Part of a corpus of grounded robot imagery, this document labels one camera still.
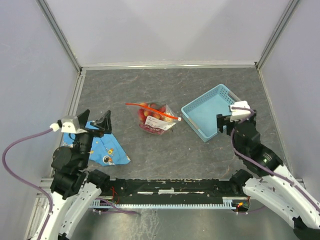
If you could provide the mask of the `light blue plastic basket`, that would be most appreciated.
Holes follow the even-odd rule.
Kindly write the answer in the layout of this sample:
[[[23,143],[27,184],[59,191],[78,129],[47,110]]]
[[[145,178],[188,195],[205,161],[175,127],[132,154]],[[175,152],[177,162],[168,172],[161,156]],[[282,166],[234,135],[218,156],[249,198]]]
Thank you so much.
[[[219,84],[183,106],[182,118],[206,143],[218,134],[217,115],[230,115],[230,105],[239,101],[229,88]]]

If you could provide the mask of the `red yellow strawberry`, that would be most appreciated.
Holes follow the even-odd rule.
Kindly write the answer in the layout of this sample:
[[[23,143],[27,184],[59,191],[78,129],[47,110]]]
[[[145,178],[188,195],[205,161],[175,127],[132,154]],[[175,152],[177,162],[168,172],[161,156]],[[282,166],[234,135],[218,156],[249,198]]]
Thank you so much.
[[[152,116],[153,116],[154,118],[158,119],[158,120],[160,120],[161,117],[162,117],[162,116],[161,116],[159,113],[157,113],[157,112],[154,112]]]
[[[143,114],[145,117],[148,117],[148,116],[152,115],[152,112],[149,110],[144,110]]]
[[[137,115],[138,115],[138,119],[139,119],[141,122],[145,123],[145,121],[146,121],[145,110],[142,109],[142,108],[139,109],[139,110],[137,111]]]

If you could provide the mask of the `clear zip top bag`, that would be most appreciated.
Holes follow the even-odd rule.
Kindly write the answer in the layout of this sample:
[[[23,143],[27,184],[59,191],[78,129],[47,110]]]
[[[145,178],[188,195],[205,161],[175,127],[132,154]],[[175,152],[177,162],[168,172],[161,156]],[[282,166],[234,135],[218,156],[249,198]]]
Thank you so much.
[[[168,132],[175,124],[182,121],[181,117],[178,117],[171,108],[165,104],[154,101],[145,102],[127,102],[125,103],[128,110],[134,119],[134,122],[139,126],[139,124],[149,125],[154,128],[159,128],[165,130],[164,133]],[[138,117],[138,110],[144,109],[152,112],[152,115],[146,117],[145,123],[141,122]],[[156,119],[153,117],[153,113],[159,113],[161,119]]]

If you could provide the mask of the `purple grapes bunch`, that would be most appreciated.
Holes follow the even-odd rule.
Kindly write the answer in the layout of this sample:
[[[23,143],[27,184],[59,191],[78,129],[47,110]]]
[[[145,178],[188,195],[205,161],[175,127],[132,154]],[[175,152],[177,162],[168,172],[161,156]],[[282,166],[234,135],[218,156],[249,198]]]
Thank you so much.
[[[165,132],[165,130],[163,130],[163,129],[151,127],[149,125],[142,124],[142,123],[139,124],[139,127],[141,129],[143,129],[144,131],[151,133],[151,134],[155,134],[155,135],[162,135]]]

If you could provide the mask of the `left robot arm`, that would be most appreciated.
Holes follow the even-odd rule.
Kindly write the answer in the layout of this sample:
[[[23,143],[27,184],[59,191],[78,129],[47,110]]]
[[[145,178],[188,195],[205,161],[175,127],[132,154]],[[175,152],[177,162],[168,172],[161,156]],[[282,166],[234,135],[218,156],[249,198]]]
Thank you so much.
[[[111,111],[86,126],[90,110],[77,116],[66,116],[50,128],[65,134],[73,134],[71,146],[60,146],[52,155],[54,170],[50,185],[50,202],[47,215],[41,220],[32,239],[69,240],[90,204],[99,195],[111,189],[110,176],[93,170],[85,173],[94,138],[112,133]]]

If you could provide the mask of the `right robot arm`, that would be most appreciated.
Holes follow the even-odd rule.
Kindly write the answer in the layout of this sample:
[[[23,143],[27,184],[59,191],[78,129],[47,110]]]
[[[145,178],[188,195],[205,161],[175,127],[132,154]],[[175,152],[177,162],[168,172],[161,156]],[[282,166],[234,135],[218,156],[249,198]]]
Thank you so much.
[[[253,197],[285,220],[300,240],[320,238],[320,202],[292,175],[281,158],[261,143],[256,113],[244,119],[216,116],[219,132],[231,138],[234,154],[248,170],[240,170],[229,183],[231,193]]]

